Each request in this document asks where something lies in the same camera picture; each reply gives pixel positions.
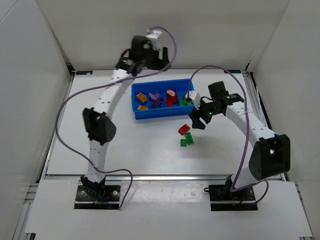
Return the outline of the red long lego brick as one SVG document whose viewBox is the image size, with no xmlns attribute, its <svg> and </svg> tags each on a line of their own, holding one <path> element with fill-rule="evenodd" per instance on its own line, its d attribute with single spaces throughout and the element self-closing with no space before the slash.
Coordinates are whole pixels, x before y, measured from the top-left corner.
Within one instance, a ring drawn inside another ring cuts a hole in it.
<svg viewBox="0 0 320 240">
<path fill-rule="evenodd" d="M 175 104 L 178 102 L 178 97 L 177 96 L 167 96 L 166 102 Z"/>
</svg>

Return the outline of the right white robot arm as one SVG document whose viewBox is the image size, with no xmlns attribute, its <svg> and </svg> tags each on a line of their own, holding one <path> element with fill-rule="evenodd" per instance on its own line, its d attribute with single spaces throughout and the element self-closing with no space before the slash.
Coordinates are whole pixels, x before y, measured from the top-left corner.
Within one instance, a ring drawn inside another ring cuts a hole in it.
<svg viewBox="0 0 320 240">
<path fill-rule="evenodd" d="M 291 168 L 291 141 L 277 134 L 248 109 L 246 97 L 230 94 L 222 81 L 208 86 L 210 98 L 205 102 L 195 90 L 185 99 L 193 103 L 189 113 L 192 128 L 204 130 L 215 115 L 224 115 L 244 134 L 244 150 L 237 172 L 227 183 L 235 193 L 252 187 L 266 178 L 286 173 Z"/>
</svg>

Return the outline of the red small lego brick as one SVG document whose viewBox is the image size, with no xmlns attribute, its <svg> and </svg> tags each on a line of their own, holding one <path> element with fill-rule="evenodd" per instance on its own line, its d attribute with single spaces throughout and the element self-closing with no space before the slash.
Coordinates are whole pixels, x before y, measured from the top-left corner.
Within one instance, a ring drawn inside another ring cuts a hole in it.
<svg viewBox="0 0 320 240">
<path fill-rule="evenodd" d="M 189 125 L 184 124 L 183 126 L 181 126 L 181 127 L 179 128 L 178 133 L 183 136 L 183 135 L 184 135 L 185 133 L 187 133 L 190 129 L 191 129 L 191 128 L 189 127 Z"/>
</svg>

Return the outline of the red half-round lego brick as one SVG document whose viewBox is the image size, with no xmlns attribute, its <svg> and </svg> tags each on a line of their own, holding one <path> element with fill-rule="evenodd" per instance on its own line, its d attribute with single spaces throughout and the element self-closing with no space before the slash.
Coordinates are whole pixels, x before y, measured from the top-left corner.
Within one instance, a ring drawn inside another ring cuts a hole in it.
<svg viewBox="0 0 320 240">
<path fill-rule="evenodd" d="M 167 108 L 171 108 L 171 107 L 173 107 L 174 106 L 174 102 L 172 102 L 172 101 L 166 101 L 166 107 Z"/>
</svg>

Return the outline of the red oval lego brick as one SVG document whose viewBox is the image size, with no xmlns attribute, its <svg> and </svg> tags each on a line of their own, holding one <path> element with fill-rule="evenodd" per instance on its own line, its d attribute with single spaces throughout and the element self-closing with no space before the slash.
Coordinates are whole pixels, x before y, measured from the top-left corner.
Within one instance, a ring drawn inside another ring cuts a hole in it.
<svg viewBox="0 0 320 240">
<path fill-rule="evenodd" d="M 166 91 L 166 96 L 168 98 L 173 98 L 173 97 L 176 97 L 177 96 L 177 93 L 173 90 L 173 89 L 168 89 Z"/>
</svg>

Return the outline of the green lego brick small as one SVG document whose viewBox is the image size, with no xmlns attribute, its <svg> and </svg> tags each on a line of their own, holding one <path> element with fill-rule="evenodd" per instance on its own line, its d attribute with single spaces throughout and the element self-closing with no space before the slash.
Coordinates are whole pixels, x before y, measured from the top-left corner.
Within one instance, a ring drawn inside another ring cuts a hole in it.
<svg viewBox="0 0 320 240">
<path fill-rule="evenodd" d="M 188 146 L 188 142 L 186 139 L 180 139 L 180 146 L 181 147 L 187 147 Z"/>
</svg>

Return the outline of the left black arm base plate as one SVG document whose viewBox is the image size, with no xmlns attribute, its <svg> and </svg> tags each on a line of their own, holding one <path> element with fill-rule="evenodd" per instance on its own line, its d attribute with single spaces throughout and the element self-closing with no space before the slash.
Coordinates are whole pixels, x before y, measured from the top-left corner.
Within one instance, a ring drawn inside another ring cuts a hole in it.
<svg viewBox="0 0 320 240">
<path fill-rule="evenodd" d="M 89 193 L 79 183 L 74 200 L 74 209 L 78 210 L 117 210 L 120 206 L 121 184 L 105 184 L 98 195 Z"/>
</svg>

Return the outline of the purple lego brick studs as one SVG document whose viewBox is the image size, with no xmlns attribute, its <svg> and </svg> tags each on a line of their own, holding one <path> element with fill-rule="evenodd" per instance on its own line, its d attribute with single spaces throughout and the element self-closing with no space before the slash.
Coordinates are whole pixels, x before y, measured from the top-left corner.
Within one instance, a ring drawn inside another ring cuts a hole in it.
<svg viewBox="0 0 320 240">
<path fill-rule="evenodd" d="M 162 107 L 162 101 L 161 100 L 154 100 L 151 103 L 151 108 L 152 109 L 158 109 L 158 108 L 161 108 L 161 107 Z"/>
</svg>

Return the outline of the green lego brick bottom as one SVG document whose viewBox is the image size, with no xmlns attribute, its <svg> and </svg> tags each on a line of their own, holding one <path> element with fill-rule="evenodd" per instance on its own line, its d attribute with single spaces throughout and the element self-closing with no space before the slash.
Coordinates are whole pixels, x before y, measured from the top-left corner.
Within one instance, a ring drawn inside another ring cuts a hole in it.
<svg viewBox="0 0 320 240">
<path fill-rule="evenodd" d="M 185 99 L 180 99 L 179 100 L 179 105 L 180 106 L 189 106 L 189 105 L 191 105 L 192 103 L 191 102 L 187 102 Z"/>
</svg>

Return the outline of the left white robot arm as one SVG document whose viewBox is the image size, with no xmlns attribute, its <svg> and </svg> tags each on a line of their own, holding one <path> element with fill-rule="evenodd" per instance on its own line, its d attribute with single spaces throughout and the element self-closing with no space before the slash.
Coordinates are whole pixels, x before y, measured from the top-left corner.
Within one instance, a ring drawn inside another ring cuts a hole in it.
<svg viewBox="0 0 320 240">
<path fill-rule="evenodd" d="M 116 105 L 143 68 L 161 70 L 169 64 L 168 49 L 160 47 L 158 41 L 161 34 L 161 31 L 153 30 L 145 36 L 134 36 L 130 49 L 121 54 L 115 65 L 110 81 L 112 85 L 104 90 L 91 108 L 82 112 L 89 139 L 90 163 L 80 180 L 86 193 L 96 200 L 105 194 L 104 166 L 108 145 L 117 131 L 112 122 Z"/>
</svg>

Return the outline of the yellow lego brick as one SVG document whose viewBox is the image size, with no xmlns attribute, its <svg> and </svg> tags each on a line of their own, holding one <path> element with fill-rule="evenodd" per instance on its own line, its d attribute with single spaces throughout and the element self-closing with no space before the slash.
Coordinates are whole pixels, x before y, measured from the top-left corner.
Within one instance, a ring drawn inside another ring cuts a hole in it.
<svg viewBox="0 0 320 240">
<path fill-rule="evenodd" d="M 144 106 L 144 105 L 140 105 L 138 108 L 137 108 L 138 111 L 144 111 L 144 110 L 148 110 L 148 107 Z"/>
<path fill-rule="evenodd" d="M 139 92 L 137 95 L 136 95 L 136 99 L 140 102 L 140 103 L 142 103 L 142 104 L 144 104 L 144 103 L 146 103 L 147 102 L 147 97 L 143 94 L 143 93 L 141 93 L 141 92 Z"/>
</svg>

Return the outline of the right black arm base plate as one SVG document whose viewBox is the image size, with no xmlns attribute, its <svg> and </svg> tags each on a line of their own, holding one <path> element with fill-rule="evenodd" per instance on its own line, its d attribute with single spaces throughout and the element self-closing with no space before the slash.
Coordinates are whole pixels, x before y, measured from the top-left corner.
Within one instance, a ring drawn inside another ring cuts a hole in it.
<svg viewBox="0 0 320 240">
<path fill-rule="evenodd" d="M 209 194 L 212 212 L 257 211 L 258 206 L 253 187 L 234 193 L 225 185 L 209 185 L 204 189 Z"/>
</svg>

